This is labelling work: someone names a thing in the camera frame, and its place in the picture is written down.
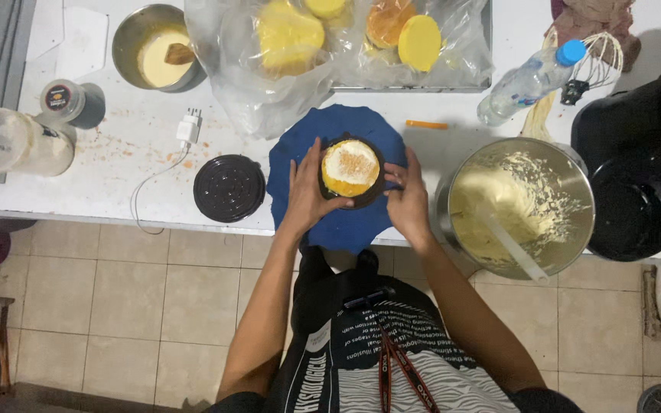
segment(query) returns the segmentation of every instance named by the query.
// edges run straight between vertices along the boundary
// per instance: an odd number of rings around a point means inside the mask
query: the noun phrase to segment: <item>blue cloth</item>
[[[325,109],[310,109],[303,119],[280,137],[270,151],[267,193],[272,196],[275,229],[279,228],[287,212],[290,159],[300,164],[315,137],[320,137],[325,143],[340,137],[344,132],[363,137],[376,145],[388,163],[407,167],[402,137],[372,109],[339,104]],[[360,210],[335,210],[326,215],[310,230],[310,245],[358,254],[390,226],[386,196],[382,195]]]

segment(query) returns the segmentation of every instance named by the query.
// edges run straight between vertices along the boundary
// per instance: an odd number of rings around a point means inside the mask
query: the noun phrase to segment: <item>metal pot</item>
[[[183,11],[170,5],[148,5],[133,12],[121,22],[112,43],[114,65],[124,80],[142,89],[156,89],[162,92],[181,92],[203,80],[205,72],[197,59],[187,72],[171,85],[155,88],[145,80],[140,70],[140,51],[153,36],[165,30],[188,34]]]
[[[440,197],[436,203],[437,219],[450,245],[468,254],[483,268],[506,278],[529,280],[528,275],[515,263],[507,268],[499,268],[477,259],[458,238],[453,225],[454,218],[451,217],[450,199],[453,196],[455,179],[461,170],[472,164],[480,164],[483,159],[487,159],[489,162],[492,157],[494,162],[498,159],[503,160],[515,152],[525,152],[530,159],[546,160],[546,166],[551,168],[559,178],[552,180],[554,182],[548,182],[548,185],[556,191],[566,192],[571,199],[580,201],[583,206],[582,210],[574,211],[568,216],[568,220],[574,227],[568,242],[550,242],[536,258],[539,266],[545,270],[547,275],[552,276],[568,267],[581,255],[591,239],[596,216],[591,185],[583,170],[578,166],[578,159],[570,157],[555,145],[541,140],[515,137],[499,140],[479,149],[469,156],[461,167],[441,185]]]

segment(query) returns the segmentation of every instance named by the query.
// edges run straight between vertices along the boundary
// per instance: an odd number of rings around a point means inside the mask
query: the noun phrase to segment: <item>red lanyard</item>
[[[417,397],[430,413],[440,413],[440,408],[433,400],[433,396],[425,386],[425,382],[420,377],[412,361],[407,358],[407,354],[401,350],[394,342],[384,328],[379,325],[381,330],[381,352],[379,353],[379,399],[381,400],[382,413],[391,412],[391,359],[397,360],[402,368],[402,373],[407,378],[412,389],[417,393]]]

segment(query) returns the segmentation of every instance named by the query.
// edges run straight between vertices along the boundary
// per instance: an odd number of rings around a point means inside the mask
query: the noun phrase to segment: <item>plastic container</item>
[[[30,116],[0,107],[0,173],[56,176],[73,162],[73,143]]]
[[[493,87],[478,105],[478,119],[490,127],[505,124],[518,111],[565,86],[573,75],[573,66],[585,53],[582,41],[569,41],[560,48],[535,53]]]
[[[70,126],[95,128],[104,119],[104,102],[95,93],[70,80],[53,80],[40,96],[42,114]]]

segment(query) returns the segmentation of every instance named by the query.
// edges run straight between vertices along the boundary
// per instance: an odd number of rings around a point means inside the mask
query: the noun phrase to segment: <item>yellow sponge cake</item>
[[[380,168],[374,150],[360,140],[351,139],[328,148],[321,170],[329,191],[352,198],[374,185]]]

